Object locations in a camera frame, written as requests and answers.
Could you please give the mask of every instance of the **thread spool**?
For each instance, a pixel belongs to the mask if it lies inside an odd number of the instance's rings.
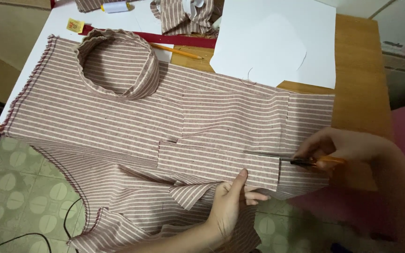
[[[131,5],[126,1],[104,3],[101,5],[101,10],[106,13],[115,13],[131,10]]]

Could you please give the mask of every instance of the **yellow pencil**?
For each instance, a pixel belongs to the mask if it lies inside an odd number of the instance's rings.
[[[179,55],[185,55],[185,56],[188,56],[188,57],[194,58],[194,59],[202,59],[202,57],[199,56],[199,55],[194,55],[194,54],[191,54],[191,53],[183,52],[181,50],[177,50],[177,49],[174,49],[174,48],[169,48],[169,47],[166,47],[166,46],[163,46],[163,45],[157,45],[157,44],[154,44],[154,43],[150,43],[150,44],[151,44],[152,47],[155,47],[155,48],[158,48],[158,49],[163,49],[165,51],[173,52],[173,53],[176,53],[176,54],[179,54]]]

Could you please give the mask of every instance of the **wooden table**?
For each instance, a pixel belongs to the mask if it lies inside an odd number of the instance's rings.
[[[378,24],[374,20],[337,14],[335,25],[335,89],[284,81],[279,88],[310,94],[335,94],[332,127],[356,130],[393,139],[390,105]],[[175,46],[204,57],[194,60],[173,54],[172,64],[213,72],[213,49]],[[377,190],[366,164],[337,168],[330,181],[363,190]]]

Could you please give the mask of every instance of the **scissors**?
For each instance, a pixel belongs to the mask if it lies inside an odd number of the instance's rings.
[[[322,162],[332,162],[332,163],[336,163],[336,165],[339,164],[346,164],[346,160],[343,158],[337,158],[337,157],[333,157],[333,156],[321,156],[318,158],[314,158],[314,157],[310,157],[310,158],[290,158],[290,157],[283,157],[280,156],[276,153],[268,153],[268,152],[252,152],[252,151],[244,151],[244,153],[248,153],[248,154],[255,154],[255,155],[261,155],[261,156],[268,156],[268,157],[278,157],[279,158],[279,163],[284,161],[284,162],[290,162],[290,164],[292,165],[298,165],[301,166],[303,168],[316,168],[316,163],[318,161],[322,161]]]

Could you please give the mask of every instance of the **pink striped fabric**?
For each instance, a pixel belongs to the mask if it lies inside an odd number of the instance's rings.
[[[327,185],[244,151],[293,153],[330,125],[333,101],[158,63],[138,36],[96,30],[79,45],[49,38],[1,131],[41,152],[82,197],[86,223],[69,244],[113,252],[204,222],[217,183],[244,167],[247,184],[280,199]],[[255,210],[240,213],[235,252],[260,243]]]
[[[160,0],[150,4],[153,15],[162,22],[162,34],[206,33],[211,30],[209,19],[213,11],[213,1],[205,0],[201,8],[196,8],[196,16],[190,19],[182,7],[182,0]]]
[[[77,10],[80,12],[89,12],[94,9],[101,9],[101,5],[105,3],[120,2],[120,0],[75,0]],[[125,2],[133,2],[136,0],[124,0]]]

